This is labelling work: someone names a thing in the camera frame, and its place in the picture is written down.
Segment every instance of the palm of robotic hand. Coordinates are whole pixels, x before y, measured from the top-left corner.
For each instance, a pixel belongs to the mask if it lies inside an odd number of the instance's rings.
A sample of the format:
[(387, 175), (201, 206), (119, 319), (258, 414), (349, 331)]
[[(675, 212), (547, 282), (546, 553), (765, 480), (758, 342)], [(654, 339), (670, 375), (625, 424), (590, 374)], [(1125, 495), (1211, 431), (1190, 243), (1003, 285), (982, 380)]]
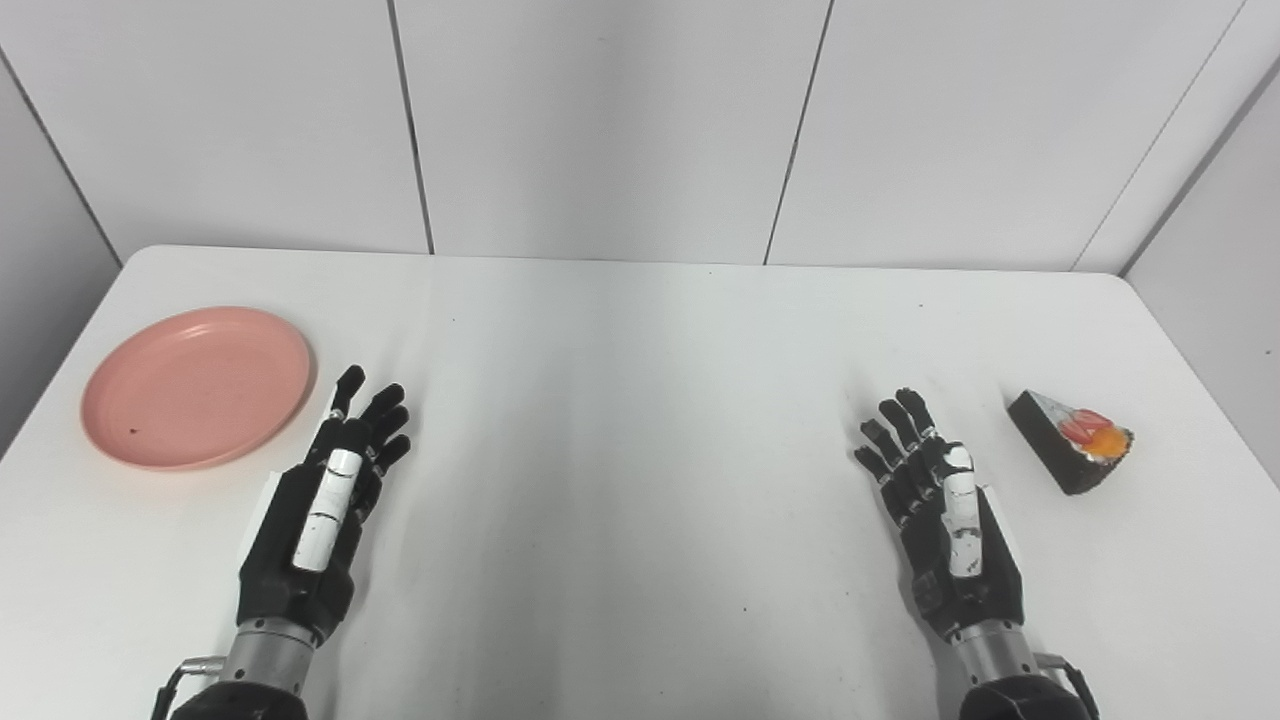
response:
[(911, 565), (911, 594), (929, 626), (954, 641), (987, 620), (1023, 623), (1023, 583), (963, 443), (938, 434), (924, 400), (902, 388), (879, 404), (899, 443), (878, 420), (861, 432), (858, 461), (876, 477)]

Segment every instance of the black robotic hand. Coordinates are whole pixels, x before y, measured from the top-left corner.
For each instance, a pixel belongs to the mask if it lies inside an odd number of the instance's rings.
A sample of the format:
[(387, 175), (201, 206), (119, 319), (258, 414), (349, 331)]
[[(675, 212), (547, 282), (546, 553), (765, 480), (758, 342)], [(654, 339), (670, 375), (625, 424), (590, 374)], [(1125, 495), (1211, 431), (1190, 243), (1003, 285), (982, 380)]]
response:
[[(1023, 579), (1000, 523), (974, 482), (963, 443), (933, 427), (924, 400), (902, 388), (861, 424), (854, 451), (879, 484), (911, 566), (920, 616), (955, 648), (969, 674), (961, 720), (1097, 720), (1083, 675), (1057, 656), (1033, 653), (1023, 635)], [(1061, 669), (1079, 697), (1042, 674)]]
[(364, 380), (358, 365), (343, 373), (306, 457), (280, 477), (241, 566), (237, 624), (285, 618), (314, 630), (319, 646), (346, 618), (362, 525), (388, 468), (410, 448), (404, 436), (389, 439), (408, 421), (401, 386), (378, 392), (358, 418), (347, 416)]
[(241, 565), (237, 633), (225, 657), (184, 661), (156, 696), (164, 720), (178, 679), (218, 682), (174, 711), (174, 720), (305, 720), (298, 693), (315, 650), (347, 616), (355, 584), (351, 562), (362, 525), (378, 505), (383, 477), (410, 450), (404, 389), (390, 384), (349, 418), (365, 382), (352, 365), (302, 462), (280, 477), (253, 546)]
[(901, 448), (878, 420), (861, 432), (879, 450), (855, 456), (881, 487), (911, 564), (911, 594), (920, 616), (943, 639), (984, 620), (1023, 624), (1023, 578), (959, 442), (933, 427), (924, 400), (910, 389), (879, 404)]

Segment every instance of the black cable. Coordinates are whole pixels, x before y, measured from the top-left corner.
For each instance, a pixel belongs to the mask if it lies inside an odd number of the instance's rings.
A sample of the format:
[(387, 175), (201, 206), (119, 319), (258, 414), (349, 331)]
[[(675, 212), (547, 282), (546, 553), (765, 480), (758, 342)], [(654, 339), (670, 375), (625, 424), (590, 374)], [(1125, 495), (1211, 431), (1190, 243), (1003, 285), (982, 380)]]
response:
[(178, 667), (173, 675), (169, 675), (169, 682), (156, 691), (156, 705), (151, 708), (151, 720), (164, 720), (169, 716), (169, 707), (173, 706), (173, 698), (178, 694), (178, 680), (182, 679), (182, 667)]
[(1062, 664), (1062, 671), (1066, 673), (1066, 679), (1071, 682), (1071, 687), (1075, 688), (1075, 694), (1079, 696), (1080, 702), (1084, 703), (1084, 711), (1089, 714), (1092, 720), (1098, 720), (1098, 703), (1093, 700), (1089, 684), (1084, 682), (1084, 673), (1080, 673), (1070, 662)]

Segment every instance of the white table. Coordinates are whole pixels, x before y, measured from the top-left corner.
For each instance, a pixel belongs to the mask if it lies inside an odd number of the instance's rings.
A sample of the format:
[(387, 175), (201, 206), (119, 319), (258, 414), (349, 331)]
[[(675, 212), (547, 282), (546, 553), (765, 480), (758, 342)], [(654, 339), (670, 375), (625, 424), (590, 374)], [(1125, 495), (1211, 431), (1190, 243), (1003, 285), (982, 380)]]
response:
[[(97, 363), (215, 304), (306, 334), (300, 419), (211, 470), (99, 455)], [(351, 361), (408, 388), (416, 448), (312, 717), (951, 717), (959, 666), (846, 456), (904, 384), (969, 443), (1037, 643), (1107, 717), (1274, 712), (1280, 493), (1119, 279), (156, 247), (0, 462), (0, 717), (138, 720), (178, 660), (225, 651), (268, 471)], [(1028, 387), (1132, 427), (1133, 455), (1062, 496), (1004, 411)]]

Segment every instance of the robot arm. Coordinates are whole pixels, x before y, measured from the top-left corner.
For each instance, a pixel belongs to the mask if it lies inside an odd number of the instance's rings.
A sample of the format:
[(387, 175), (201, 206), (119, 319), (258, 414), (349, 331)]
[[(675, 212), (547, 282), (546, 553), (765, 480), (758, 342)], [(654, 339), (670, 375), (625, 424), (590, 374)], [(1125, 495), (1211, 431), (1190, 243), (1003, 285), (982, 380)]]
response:
[(152, 720), (164, 720), (186, 674), (218, 680), (173, 720), (306, 720), (298, 697), (311, 657), (347, 616), (351, 562), (383, 477), (410, 448), (404, 389), (392, 384), (358, 416), (351, 398), (365, 373), (351, 366), (306, 457), (280, 477), (241, 566), (236, 639), (225, 657), (184, 661), (160, 689)]
[[(911, 565), (920, 616), (955, 648), (969, 674), (961, 720), (1097, 720), (1083, 676), (1060, 657), (1033, 653), (1023, 634), (1023, 579), (1000, 523), (974, 479), (963, 443), (947, 442), (909, 388), (879, 405), (901, 447), (878, 421), (854, 455), (881, 498)], [(1061, 669), (1076, 694), (1042, 674)]]

